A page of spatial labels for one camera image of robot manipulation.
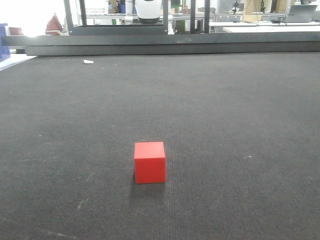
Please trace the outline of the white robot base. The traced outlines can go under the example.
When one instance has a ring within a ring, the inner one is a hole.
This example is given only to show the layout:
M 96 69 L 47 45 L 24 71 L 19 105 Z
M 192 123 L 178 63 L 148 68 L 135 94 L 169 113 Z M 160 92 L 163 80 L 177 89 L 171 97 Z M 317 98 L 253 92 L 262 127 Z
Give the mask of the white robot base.
M 170 0 L 126 0 L 124 33 L 127 35 L 173 35 Z

